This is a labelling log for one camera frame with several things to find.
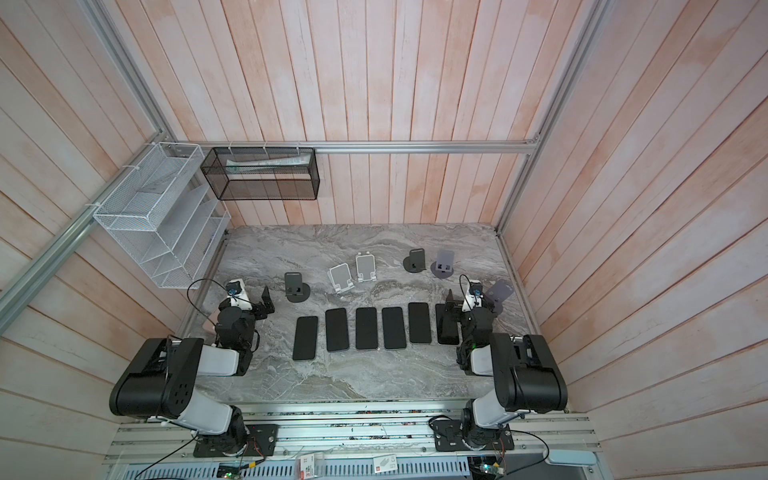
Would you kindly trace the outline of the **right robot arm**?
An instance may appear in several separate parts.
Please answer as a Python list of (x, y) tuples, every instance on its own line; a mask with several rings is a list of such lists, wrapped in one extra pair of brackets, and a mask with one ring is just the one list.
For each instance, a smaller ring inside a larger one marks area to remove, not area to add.
[(463, 408), (459, 438), (469, 449), (503, 443), (504, 427), (529, 413), (563, 411), (568, 403), (566, 382), (543, 336), (496, 332), (501, 302), (512, 293), (489, 294), (482, 283), (459, 277), (460, 298), (446, 297), (437, 317), (439, 333), (457, 328), (456, 362), (467, 375), (489, 377), (493, 388)]

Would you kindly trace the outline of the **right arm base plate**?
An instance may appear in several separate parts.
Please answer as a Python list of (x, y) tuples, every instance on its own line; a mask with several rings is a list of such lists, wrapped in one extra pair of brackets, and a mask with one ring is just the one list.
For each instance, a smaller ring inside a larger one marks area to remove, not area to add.
[(438, 452), (506, 452), (515, 449), (508, 428), (484, 429), (472, 426), (468, 421), (454, 420), (443, 415), (429, 419), (427, 425), (433, 433), (434, 446)]

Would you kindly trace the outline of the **phone with purple case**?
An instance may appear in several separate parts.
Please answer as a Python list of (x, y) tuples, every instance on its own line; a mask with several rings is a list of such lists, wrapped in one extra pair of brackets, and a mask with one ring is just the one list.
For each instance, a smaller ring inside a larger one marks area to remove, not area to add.
[(357, 350), (378, 348), (378, 317), (375, 307), (361, 307), (356, 310), (355, 345)]

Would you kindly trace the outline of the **phone with green case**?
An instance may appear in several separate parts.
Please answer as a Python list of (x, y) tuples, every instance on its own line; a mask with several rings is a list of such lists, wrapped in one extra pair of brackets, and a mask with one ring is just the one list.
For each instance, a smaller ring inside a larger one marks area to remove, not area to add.
[(384, 346), (387, 350), (406, 348), (405, 322), (401, 307), (382, 309), (382, 327)]

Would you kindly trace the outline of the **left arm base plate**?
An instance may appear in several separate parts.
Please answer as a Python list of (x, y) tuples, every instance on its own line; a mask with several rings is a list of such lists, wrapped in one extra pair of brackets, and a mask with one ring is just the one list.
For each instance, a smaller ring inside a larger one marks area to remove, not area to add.
[(201, 436), (193, 450), (194, 458), (238, 457), (241, 455), (269, 457), (274, 454), (278, 439), (277, 424), (246, 424), (244, 440), (230, 441), (225, 436)]

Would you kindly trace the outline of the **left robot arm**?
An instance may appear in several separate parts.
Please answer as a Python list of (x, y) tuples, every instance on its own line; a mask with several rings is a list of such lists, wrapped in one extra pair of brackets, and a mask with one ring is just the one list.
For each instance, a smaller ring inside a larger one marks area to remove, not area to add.
[(167, 421), (191, 430), (199, 441), (224, 456), (243, 454), (251, 442), (242, 411), (196, 388), (200, 377), (235, 377), (247, 373), (260, 345), (256, 322), (275, 312), (270, 290), (252, 302), (244, 281), (223, 286), (215, 341), (202, 338), (150, 338), (115, 383), (109, 409), (116, 416)]

